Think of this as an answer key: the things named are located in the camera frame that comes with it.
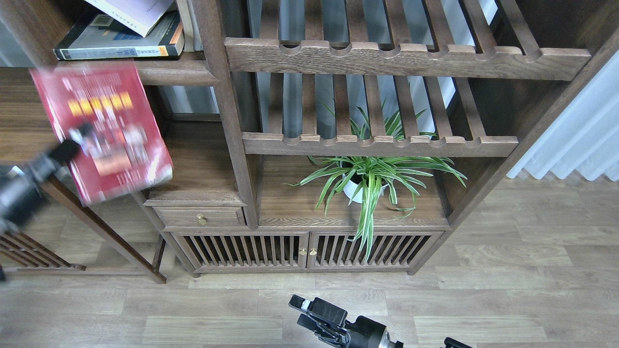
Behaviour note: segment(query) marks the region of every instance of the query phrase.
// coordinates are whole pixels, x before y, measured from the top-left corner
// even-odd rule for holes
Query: potted plant
[[[352,131],[360,138],[367,139],[369,136],[367,124],[368,116],[362,108],[357,107],[364,119],[365,124],[360,127],[351,122]],[[415,115],[419,118],[425,110]],[[404,139],[404,130],[400,111],[385,119],[386,134],[393,136],[396,140]],[[435,133],[423,132],[421,135],[436,136]],[[377,157],[377,156],[334,156],[309,158],[315,164],[322,167],[306,178],[292,186],[302,186],[312,180],[326,177],[327,181],[322,188],[316,208],[324,202],[324,213],[327,214],[329,203],[337,193],[347,191],[348,204],[354,202],[354,198],[361,196],[361,213],[357,233],[352,241],[361,238],[360,248],[366,247],[365,259],[370,257],[373,237],[374,237],[374,210],[379,197],[383,191],[389,189],[389,201],[392,205],[397,204],[397,194],[395,183],[401,183],[410,191],[413,198],[413,206],[409,208],[398,208],[398,211],[406,212],[401,218],[409,216],[415,209],[415,197],[420,193],[415,188],[419,185],[426,188],[425,184],[416,176],[433,176],[430,170],[439,170],[453,174],[463,185],[466,177],[459,171],[452,168],[454,162],[447,157]],[[353,190],[346,188],[347,185],[356,183],[357,187]]]

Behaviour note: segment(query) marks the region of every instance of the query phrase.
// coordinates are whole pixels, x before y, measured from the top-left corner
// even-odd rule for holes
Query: drawer
[[[245,225],[241,207],[153,207],[167,227]]]

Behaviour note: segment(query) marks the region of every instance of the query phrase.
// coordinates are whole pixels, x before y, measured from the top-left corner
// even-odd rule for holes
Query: wooden cabinet
[[[490,24],[477,0],[449,2],[460,7],[474,45],[456,43],[440,0],[420,0],[430,45],[411,39],[402,1],[377,0],[384,6],[388,43],[369,39],[364,2],[356,0],[341,0],[345,42],[325,39],[320,0],[305,1],[305,37],[298,41],[279,37],[279,1],[263,0],[260,31],[252,37],[248,1],[254,0],[193,0],[204,52],[136,61],[146,85],[203,85],[215,91],[219,122],[172,123],[167,131],[162,123],[174,178],[151,190],[145,203],[158,212],[162,233],[174,236],[179,257],[189,259],[196,272],[408,269],[413,274],[619,48],[616,0],[496,0],[498,15]],[[35,64],[71,66],[80,63],[57,63],[51,49],[84,6],[83,1],[10,0],[0,11]],[[257,111],[255,72],[270,74],[264,122]],[[284,74],[302,75],[302,127],[295,133],[285,115]],[[330,75],[333,83],[332,136],[318,131],[318,74]],[[363,76],[368,139],[350,130],[347,91],[359,87],[348,84],[350,75]],[[404,140],[385,134],[377,76],[393,81]],[[436,140],[420,134],[411,76],[423,80]],[[447,105],[441,76],[451,77],[456,90]],[[149,97],[170,119],[156,90]],[[374,250],[364,262],[347,240],[358,207],[336,197],[325,216],[314,211],[320,183],[283,185],[315,169],[305,155],[448,156],[469,179],[462,187],[436,175],[405,219],[380,203]],[[400,200],[402,207],[411,203]]]

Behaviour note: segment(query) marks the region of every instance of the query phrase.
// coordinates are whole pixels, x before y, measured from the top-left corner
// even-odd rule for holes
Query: brass door knob
[[[201,225],[206,225],[206,218],[204,217],[204,215],[202,214],[198,214],[196,215],[197,217],[197,222]]]

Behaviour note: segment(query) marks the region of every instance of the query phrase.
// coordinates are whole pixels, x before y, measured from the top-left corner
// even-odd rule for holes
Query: book cover
[[[172,161],[132,62],[31,70],[60,141],[82,151],[69,168],[89,206],[146,189],[172,175]],[[92,131],[80,136],[84,123]]]
[[[167,12],[142,38],[117,20],[86,12],[54,49],[59,60],[178,56],[184,45],[178,11]]]
[[[142,37],[155,27],[174,0],[86,0]]]

